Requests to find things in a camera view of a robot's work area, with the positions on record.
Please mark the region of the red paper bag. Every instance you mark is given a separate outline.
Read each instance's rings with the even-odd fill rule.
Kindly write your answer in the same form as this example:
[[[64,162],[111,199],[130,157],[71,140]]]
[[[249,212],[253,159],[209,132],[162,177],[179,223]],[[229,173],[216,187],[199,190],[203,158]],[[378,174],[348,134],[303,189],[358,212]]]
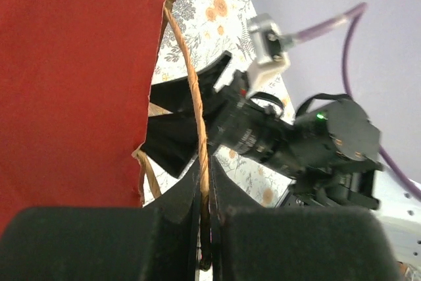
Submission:
[[[1,0],[1,236],[35,207],[143,208],[174,0]]]

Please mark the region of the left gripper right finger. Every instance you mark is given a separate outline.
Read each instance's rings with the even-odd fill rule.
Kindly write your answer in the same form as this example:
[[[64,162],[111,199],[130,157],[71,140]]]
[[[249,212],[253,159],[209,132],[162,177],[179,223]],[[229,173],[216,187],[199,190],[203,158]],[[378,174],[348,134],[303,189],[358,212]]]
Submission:
[[[401,280],[374,215],[359,207],[266,208],[210,162],[215,280]]]

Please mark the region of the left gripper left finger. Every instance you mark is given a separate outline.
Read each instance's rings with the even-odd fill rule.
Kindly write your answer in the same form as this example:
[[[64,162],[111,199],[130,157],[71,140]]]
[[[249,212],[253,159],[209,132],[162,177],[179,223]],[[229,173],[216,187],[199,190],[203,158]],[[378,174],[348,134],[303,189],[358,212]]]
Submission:
[[[1,236],[2,280],[194,280],[199,171],[143,208],[35,207]]]

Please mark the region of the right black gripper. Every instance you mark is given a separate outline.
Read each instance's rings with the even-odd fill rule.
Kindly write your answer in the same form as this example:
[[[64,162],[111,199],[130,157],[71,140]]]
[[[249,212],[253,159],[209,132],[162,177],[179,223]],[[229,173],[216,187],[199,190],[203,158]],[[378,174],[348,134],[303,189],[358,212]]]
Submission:
[[[264,166],[293,166],[295,157],[287,142],[293,128],[273,108],[282,103],[279,99],[268,93],[254,94],[270,103],[266,107],[247,99],[248,78],[239,70],[234,72],[231,84],[215,92],[214,85],[231,59],[232,54],[224,51],[197,72],[209,153],[225,146]],[[152,85],[149,100],[171,114],[148,118],[143,151],[165,172],[178,178],[198,148],[187,76]]]

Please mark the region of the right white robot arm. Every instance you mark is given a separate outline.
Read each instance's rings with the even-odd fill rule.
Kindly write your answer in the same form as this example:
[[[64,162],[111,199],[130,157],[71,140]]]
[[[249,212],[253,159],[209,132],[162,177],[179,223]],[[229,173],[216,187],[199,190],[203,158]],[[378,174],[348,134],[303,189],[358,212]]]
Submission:
[[[420,202],[381,164],[380,131],[347,94],[319,93],[304,101],[292,123],[284,104],[257,92],[246,98],[249,75],[236,71],[215,90],[231,55],[224,52],[197,74],[208,150],[227,147],[293,180],[288,196],[306,206],[359,206],[374,211],[396,257],[420,264]]]

